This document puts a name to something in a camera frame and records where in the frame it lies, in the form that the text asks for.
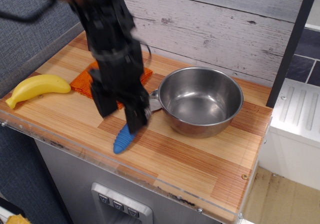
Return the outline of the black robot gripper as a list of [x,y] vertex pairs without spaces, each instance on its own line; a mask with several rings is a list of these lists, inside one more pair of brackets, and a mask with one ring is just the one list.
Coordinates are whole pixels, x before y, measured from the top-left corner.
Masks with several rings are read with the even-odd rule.
[[145,126],[151,116],[147,92],[140,77],[144,73],[141,41],[124,42],[119,49],[102,48],[92,39],[89,50],[98,63],[98,69],[89,70],[92,77],[91,93],[99,114],[105,118],[124,105],[130,134]]

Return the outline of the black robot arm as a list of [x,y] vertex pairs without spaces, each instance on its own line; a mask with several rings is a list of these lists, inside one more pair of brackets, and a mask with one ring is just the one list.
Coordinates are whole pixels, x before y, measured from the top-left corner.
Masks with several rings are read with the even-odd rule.
[[89,71],[91,93],[101,116],[125,107],[130,133],[149,119],[149,95],[141,83],[144,64],[141,43],[131,30],[134,20],[124,0],[66,0],[86,32],[89,51],[98,63]]

